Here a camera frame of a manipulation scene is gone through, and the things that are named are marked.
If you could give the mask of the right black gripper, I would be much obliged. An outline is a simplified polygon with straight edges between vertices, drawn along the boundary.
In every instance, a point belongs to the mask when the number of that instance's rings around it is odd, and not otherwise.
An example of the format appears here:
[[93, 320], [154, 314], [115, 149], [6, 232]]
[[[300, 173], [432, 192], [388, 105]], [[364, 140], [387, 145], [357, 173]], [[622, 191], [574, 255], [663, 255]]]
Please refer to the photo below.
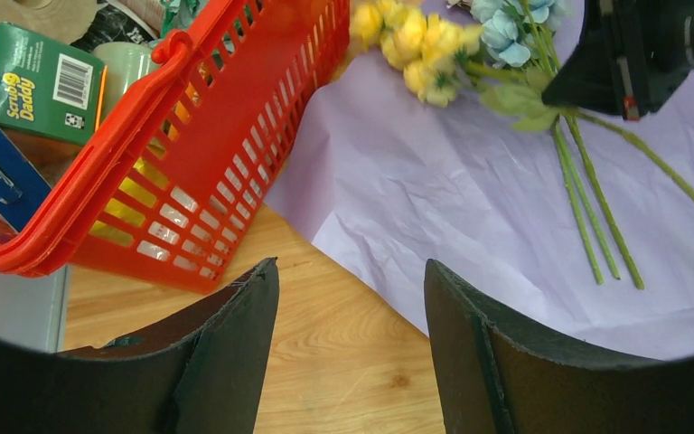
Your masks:
[[638, 120], [691, 71], [694, 1], [586, 1], [577, 45], [542, 101]]

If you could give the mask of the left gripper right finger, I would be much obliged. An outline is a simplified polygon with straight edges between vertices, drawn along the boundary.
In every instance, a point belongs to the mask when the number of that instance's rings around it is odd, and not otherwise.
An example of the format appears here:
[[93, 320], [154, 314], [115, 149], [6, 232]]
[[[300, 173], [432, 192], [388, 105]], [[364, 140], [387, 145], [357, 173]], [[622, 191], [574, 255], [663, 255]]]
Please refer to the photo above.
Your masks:
[[424, 301], [449, 433], [694, 433], [694, 355], [660, 361], [564, 335], [435, 259]]

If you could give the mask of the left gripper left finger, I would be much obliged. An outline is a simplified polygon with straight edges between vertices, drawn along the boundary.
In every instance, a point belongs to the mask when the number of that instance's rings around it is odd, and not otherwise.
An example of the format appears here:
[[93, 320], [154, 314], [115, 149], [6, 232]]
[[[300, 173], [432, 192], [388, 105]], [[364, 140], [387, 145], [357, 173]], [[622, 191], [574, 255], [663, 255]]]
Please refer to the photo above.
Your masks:
[[46, 353], [0, 339], [0, 433], [251, 433], [279, 301], [266, 258], [108, 344]]

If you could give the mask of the purple wrapping paper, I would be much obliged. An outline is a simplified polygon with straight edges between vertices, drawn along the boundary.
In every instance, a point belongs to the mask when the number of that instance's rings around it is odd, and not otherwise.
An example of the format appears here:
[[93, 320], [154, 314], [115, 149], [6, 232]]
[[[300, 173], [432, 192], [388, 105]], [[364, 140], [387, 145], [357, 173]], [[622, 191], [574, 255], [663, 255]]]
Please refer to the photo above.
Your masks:
[[643, 289], [627, 272], [596, 283], [550, 136], [513, 131], [471, 92], [423, 104], [375, 50], [311, 97], [266, 202], [420, 330], [436, 259], [560, 333], [694, 354], [694, 202], [615, 133], [580, 129]]

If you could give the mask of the yellow artificial flower stem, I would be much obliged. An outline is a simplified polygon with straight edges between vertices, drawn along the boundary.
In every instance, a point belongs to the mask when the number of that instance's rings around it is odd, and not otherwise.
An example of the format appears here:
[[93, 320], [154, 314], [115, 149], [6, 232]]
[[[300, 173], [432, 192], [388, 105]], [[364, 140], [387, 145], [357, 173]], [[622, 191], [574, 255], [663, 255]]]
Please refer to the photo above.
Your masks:
[[578, 235], [597, 283], [619, 279], [622, 259], [638, 289], [641, 274], [605, 199], [581, 135], [581, 117], [541, 99], [560, 67], [554, 43], [564, 5], [559, 1], [451, 1], [471, 15], [458, 24], [424, 13], [408, 1], [361, 1], [352, 11], [349, 35], [362, 49], [378, 49], [422, 103], [445, 108], [463, 90], [511, 119], [511, 128], [551, 136]]

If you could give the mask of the blue artificial flower stem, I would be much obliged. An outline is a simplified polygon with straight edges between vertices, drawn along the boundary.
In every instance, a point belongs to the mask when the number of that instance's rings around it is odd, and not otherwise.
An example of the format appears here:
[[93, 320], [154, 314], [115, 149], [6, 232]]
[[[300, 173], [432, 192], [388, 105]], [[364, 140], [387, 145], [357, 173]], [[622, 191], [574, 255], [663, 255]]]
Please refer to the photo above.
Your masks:
[[642, 152], [694, 202], [694, 187], [634, 132], [612, 117], [636, 122], [663, 107], [694, 71], [694, 2], [587, 1], [569, 57], [555, 36], [564, 14], [559, 1], [475, 1], [488, 63], [470, 64], [478, 79], [493, 79], [482, 101], [512, 117], [517, 130], [547, 131], [557, 141], [570, 131], [584, 147], [588, 122]]

